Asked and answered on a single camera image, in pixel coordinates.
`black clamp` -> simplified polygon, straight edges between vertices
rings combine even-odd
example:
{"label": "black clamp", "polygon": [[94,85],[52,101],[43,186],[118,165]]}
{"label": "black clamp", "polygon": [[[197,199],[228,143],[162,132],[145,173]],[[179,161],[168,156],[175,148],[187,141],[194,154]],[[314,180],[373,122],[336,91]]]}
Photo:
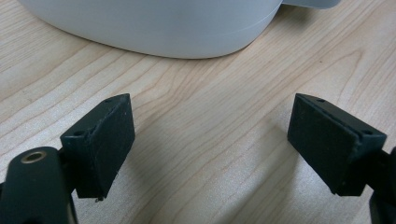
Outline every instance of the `black clamp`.
{"label": "black clamp", "polygon": [[306,162],[340,196],[373,190],[373,223],[396,221],[396,148],[382,150],[387,136],[335,105],[296,94],[288,139]]}
{"label": "black clamp", "polygon": [[61,136],[63,148],[15,157],[0,185],[0,223],[78,223],[71,192],[103,200],[134,142],[129,94],[97,105]]}

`screw hole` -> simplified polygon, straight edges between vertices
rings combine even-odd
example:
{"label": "screw hole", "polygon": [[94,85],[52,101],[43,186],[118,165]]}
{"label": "screw hole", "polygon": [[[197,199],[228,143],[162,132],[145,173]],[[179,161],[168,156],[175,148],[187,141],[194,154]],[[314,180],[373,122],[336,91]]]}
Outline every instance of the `screw hole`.
{"label": "screw hole", "polygon": [[36,151],[27,154],[21,159],[22,163],[28,164],[28,163],[33,163],[36,161],[41,161],[44,159],[44,157],[47,156],[47,153],[45,151]]}
{"label": "screw hole", "polygon": [[363,130],[362,132],[363,132],[364,134],[373,134],[372,131],[368,131],[368,130]]}
{"label": "screw hole", "polygon": [[85,132],[84,131],[76,131],[75,133],[73,133],[74,136],[81,136],[83,135]]}

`white object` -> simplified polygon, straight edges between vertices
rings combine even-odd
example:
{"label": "white object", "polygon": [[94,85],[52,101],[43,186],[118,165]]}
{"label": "white object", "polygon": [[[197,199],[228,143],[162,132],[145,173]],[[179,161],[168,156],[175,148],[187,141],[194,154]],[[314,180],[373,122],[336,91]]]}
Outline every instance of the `white object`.
{"label": "white object", "polygon": [[340,0],[20,0],[66,32],[136,52],[210,58],[253,41],[280,4],[333,7]]}

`white plastic object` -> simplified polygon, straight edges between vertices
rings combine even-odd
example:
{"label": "white plastic object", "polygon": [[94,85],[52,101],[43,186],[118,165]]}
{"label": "white plastic object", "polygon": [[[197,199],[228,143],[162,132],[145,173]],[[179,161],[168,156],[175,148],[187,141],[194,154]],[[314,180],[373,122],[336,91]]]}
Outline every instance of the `white plastic object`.
{"label": "white plastic object", "polygon": [[[333,7],[340,0],[285,0]],[[68,33],[120,49],[172,57],[211,58],[252,42],[282,0],[20,0]]]}

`light wooden surface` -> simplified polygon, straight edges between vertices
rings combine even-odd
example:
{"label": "light wooden surface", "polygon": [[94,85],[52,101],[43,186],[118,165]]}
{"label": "light wooden surface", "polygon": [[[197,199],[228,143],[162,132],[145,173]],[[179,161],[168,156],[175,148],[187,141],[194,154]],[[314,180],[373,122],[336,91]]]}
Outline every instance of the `light wooden surface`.
{"label": "light wooden surface", "polygon": [[396,146],[396,2],[282,7],[252,44],[207,60],[97,44],[0,2],[0,181],[24,150],[129,92],[136,139],[80,223],[370,223],[369,188],[341,198],[286,138],[296,92],[322,97]]}

